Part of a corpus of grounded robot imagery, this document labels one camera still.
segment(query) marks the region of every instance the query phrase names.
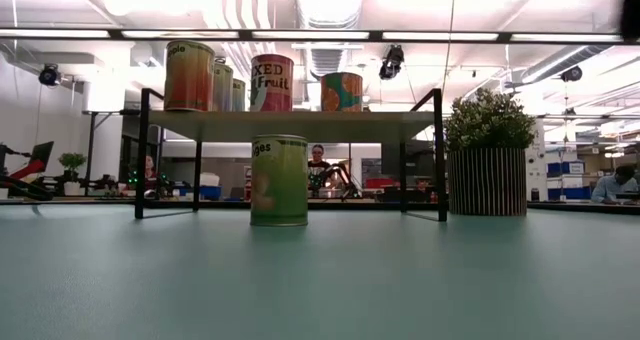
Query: green leaves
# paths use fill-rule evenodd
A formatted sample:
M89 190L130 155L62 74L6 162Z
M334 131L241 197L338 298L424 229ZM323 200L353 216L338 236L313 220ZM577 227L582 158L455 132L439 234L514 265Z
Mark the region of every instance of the green leaves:
M476 98L453 102L453 114L444 125L449 151L531 145L535 119L523 113L524 107L512 95L478 89Z
M78 153L64 153L60 155L58 161L65 170L76 171L80 166L87 162L86 156Z

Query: potted plant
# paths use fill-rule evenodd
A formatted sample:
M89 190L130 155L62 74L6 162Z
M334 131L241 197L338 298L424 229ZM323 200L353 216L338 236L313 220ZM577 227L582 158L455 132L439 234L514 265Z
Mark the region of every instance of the potted plant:
M527 212L525 149L535 119L512 95L478 89L456 99L445 122L449 209L455 214L516 216Z
M82 195L76 170L87 162L86 156L78 153L64 153L60 155L58 161L64 167L64 194L66 196Z

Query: can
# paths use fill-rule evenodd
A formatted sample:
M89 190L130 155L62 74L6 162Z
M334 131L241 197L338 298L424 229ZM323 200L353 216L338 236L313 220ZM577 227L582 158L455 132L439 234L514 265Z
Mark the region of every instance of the can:
M210 47L193 41L167 45L165 110L211 111L214 55Z
M231 111L233 69L225 64L213 64L213 108L211 111Z
M233 79L233 94L231 96L232 98L232 107L233 107L233 111L244 111L245 110L245 103L244 103L244 99L245 99L245 92L246 92L246 88L245 88L245 84L244 81L242 80L238 80L238 79Z
M250 111L293 111L293 60L276 54L251 59Z
M251 225L306 225L307 139L256 136L252 153Z
M336 72L323 76L320 82L322 111L362 111L362 76Z

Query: can label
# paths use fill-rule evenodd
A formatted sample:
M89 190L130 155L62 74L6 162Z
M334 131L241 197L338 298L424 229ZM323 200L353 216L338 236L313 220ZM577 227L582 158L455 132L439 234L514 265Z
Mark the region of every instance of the can label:
M195 42L173 41L167 45L165 110L211 111L213 55L208 46Z
M245 91L244 81L233 79L233 111L245 110Z
M251 111L293 111L293 61L281 55L251 60Z
M322 77L322 111L362 111L362 77L331 73Z
M307 141L296 137L254 139L251 222L302 225L307 215Z
M231 111L233 69L223 64L213 65L213 108L212 111Z

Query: white shelf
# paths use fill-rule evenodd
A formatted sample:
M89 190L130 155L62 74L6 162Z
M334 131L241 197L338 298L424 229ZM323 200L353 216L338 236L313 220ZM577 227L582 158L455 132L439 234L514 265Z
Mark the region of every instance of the white shelf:
M297 135L313 142L399 142L433 124L431 112L169 112L149 123L204 142L249 142L254 136Z

